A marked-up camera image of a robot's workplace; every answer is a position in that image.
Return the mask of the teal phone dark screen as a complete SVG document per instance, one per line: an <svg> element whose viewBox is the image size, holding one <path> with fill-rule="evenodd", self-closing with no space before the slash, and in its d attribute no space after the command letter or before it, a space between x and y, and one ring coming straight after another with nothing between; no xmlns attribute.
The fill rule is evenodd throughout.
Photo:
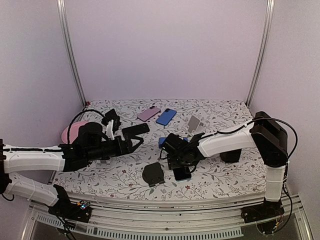
<svg viewBox="0 0 320 240"><path fill-rule="evenodd" d="M177 182L191 179L192 175L188 167L173 169L174 178Z"/></svg>

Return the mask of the blue phone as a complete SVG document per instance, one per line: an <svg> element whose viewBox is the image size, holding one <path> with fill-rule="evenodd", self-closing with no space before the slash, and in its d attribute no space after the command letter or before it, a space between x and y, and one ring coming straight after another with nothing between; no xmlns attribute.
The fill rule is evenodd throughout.
<svg viewBox="0 0 320 240"><path fill-rule="evenodd" d="M189 141L187 137L184 137L183 139L184 139L186 142ZM164 144L165 140L166 140L165 137L160 137L160 138L158 139L158 147L159 147L160 149L163 147L163 144Z"/></svg>
<svg viewBox="0 0 320 240"><path fill-rule="evenodd" d="M156 123L162 126L167 126L176 115L177 111L167 108L156 120Z"/></svg>

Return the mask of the dark round base stand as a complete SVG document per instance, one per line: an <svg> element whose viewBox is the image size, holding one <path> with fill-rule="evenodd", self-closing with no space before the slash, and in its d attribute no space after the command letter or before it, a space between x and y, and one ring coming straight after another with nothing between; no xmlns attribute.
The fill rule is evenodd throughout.
<svg viewBox="0 0 320 240"><path fill-rule="evenodd" d="M142 172L142 179L148 184L150 188L154 187L157 184L163 184L165 180L161 164L155 162L146 165Z"/></svg>

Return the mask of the white silver stand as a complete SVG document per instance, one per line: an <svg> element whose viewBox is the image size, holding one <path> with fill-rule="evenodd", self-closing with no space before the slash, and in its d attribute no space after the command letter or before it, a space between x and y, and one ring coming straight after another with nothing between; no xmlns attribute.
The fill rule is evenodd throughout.
<svg viewBox="0 0 320 240"><path fill-rule="evenodd" d="M96 166L102 169L109 168L111 166L111 162L109 160L98 160L96 162Z"/></svg>
<svg viewBox="0 0 320 240"><path fill-rule="evenodd" d="M190 136L199 134L204 131L204 124L201 122L199 118L192 115L187 124L187 133Z"/></svg>

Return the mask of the black phone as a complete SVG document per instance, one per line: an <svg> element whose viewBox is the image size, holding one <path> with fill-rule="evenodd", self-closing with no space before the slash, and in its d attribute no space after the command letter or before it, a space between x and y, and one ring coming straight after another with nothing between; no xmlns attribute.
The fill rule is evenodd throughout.
<svg viewBox="0 0 320 240"><path fill-rule="evenodd" d="M222 152L219 154L219 156L223 162L227 164L233 164L239 162L241 153L242 149L236 149L227 152Z"/></svg>

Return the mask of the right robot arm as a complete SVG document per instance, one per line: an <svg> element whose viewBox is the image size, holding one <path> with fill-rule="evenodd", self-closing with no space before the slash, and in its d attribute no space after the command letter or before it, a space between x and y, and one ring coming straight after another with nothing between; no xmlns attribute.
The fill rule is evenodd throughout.
<svg viewBox="0 0 320 240"><path fill-rule="evenodd" d="M262 218L269 218L278 210L289 159L288 134L280 123L279 119L260 111L242 125L208 135L198 133L190 141L171 133L161 148L167 153L166 159L180 168L195 166L217 154L257 148L266 166L265 202L259 206L258 213Z"/></svg>

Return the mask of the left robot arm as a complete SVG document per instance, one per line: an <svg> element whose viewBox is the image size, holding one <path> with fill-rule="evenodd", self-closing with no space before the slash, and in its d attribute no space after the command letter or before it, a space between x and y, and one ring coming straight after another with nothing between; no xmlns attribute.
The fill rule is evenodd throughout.
<svg viewBox="0 0 320 240"><path fill-rule="evenodd" d="M112 131L106 135L102 125L88 122L78 129L77 138L69 144L32 148L1 143L0 192L54 206L63 217L70 217L75 211L74 205L68 201L63 187L45 185L18 173L43 170L75 172L93 161L131 154L143 142L143 138L138 136L123 140L121 136L114 136Z"/></svg>

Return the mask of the pink phone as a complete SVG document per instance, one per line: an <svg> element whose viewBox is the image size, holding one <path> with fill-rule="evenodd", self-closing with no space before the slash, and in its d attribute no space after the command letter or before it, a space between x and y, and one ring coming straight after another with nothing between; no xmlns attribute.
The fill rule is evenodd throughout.
<svg viewBox="0 0 320 240"><path fill-rule="evenodd" d="M156 106L151 106L148 109L146 109L145 111L139 113L137 115L137 118L143 122L146 122L147 120L149 120L150 118L152 118L153 116L155 116L156 114L160 113L161 109L156 107Z"/></svg>

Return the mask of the black folding phone stand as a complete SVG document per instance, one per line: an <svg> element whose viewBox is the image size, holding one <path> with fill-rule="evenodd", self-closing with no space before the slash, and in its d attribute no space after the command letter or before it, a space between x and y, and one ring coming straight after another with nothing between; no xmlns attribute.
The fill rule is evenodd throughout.
<svg viewBox="0 0 320 240"><path fill-rule="evenodd" d="M101 120L101 124L107 126L108 123L113 120L112 130L114 132L119 130L120 125L122 124L120 121L120 116L117 115L116 110L112 108L109 110Z"/></svg>

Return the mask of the floral table mat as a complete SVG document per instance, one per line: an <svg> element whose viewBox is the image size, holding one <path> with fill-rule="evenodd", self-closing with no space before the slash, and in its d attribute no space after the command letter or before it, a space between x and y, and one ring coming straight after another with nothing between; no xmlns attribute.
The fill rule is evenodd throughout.
<svg viewBox="0 0 320 240"><path fill-rule="evenodd" d="M98 168L94 162L76 172L57 172L53 183L74 194L144 201L215 200L265 194L266 168L256 148L243 149L237 163L224 163L218 155L202 160L191 179L176 181L158 146L159 138L170 133L186 137L192 115L203 123L206 134L250 120L251 113L240 100L94 100L82 119L99 122L100 113L115 109L121 128L127 128L140 124L137 115L152 106L161 111L175 110L176 115L166 126L157 124L154 118L148 120L150 131L143 135L144 142L134 153L112 158L108 168ZM164 183L149 187L142 173L145 166L153 163L160 163Z"/></svg>

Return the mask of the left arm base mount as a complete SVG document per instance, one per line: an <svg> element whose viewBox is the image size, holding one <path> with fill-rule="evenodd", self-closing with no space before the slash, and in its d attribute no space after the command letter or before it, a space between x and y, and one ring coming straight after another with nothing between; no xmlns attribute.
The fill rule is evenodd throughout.
<svg viewBox="0 0 320 240"><path fill-rule="evenodd" d="M48 213L56 217L88 223L92 214L92 208L89 204L84 201L72 203L62 186L54 184L53 187L57 191L58 201L53 206L48 207Z"/></svg>

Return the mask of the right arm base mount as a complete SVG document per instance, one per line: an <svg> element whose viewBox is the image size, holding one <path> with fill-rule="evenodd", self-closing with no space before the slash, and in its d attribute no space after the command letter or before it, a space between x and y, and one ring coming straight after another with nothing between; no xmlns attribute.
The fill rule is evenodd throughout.
<svg viewBox="0 0 320 240"><path fill-rule="evenodd" d="M283 223L285 210L282 201L264 199L263 203L243 207L240 216L246 224L256 223L257 230L264 236L269 236L280 231L288 223L292 210L293 204L291 203L289 217Z"/></svg>

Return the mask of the left aluminium frame post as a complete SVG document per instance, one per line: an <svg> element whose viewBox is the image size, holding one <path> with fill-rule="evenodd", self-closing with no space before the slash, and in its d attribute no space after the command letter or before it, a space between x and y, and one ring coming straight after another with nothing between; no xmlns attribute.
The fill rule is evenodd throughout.
<svg viewBox="0 0 320 240"><path fill-rule="evenodd" d="M81 83L76 58L73 51L72 40L67 19L66 3L64 0L57 0L56 3L64 44L68 56L68 61L70 64L71 73L74 79L75 88L77 90L81 104L85 107L87 105L87 100L85 97L85 92Z"/></svg>

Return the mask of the aluminium frame post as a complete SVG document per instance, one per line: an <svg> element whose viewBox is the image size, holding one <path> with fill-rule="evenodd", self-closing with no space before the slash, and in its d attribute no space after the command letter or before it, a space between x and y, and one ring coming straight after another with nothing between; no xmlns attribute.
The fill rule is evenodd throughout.
<svg viewBox="0 0 320 240"><path fill-rule="evenodd" d="M250 82L248 94L245 100L245 104L248 108L250 108L253 103L255 92L256 92L260 74L261 74L261 70L263 67L264 57L267 50L268 40L269 40L271 28L272 28L274 8L275 8L275 0L268 0L266 2L266 11L265 11L260 47L259 47L257 60L256 60L256 64L253 71L252 80Z"/></svg>
<svg viewBox="0 0 320 240"><path fill-rule="evenodd" d="M85 92L81 83L76 58L73 51L72 40L67 19L66 3L64 0L57 0L56 3L64 44L68 56L68 61L70 64L71 73L74 79L75 88L77 90L81 104L85 107L87 105L87 100L85 97Z"/></svg>

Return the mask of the right aluminium frame post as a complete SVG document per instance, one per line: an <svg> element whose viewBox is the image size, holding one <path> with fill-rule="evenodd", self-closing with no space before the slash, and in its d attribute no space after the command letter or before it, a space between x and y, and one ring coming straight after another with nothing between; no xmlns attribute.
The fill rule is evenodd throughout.
<svg viewBox="0 0 320 240"><path fill-rule="evenodd" d="M272 28L274 8L275 8L275 0L268 0L266 2L266 11L265 11L260 47L259 47L257 60L256 60L256 64L253 71L252 80L250 82L248 94L245 100L245 104L248 108L250 108L253 103L255 92L256 92L260 74L261 74L261 70L263 67L264 57L267 50L268 40L269 40L271 28Z"/></svg>

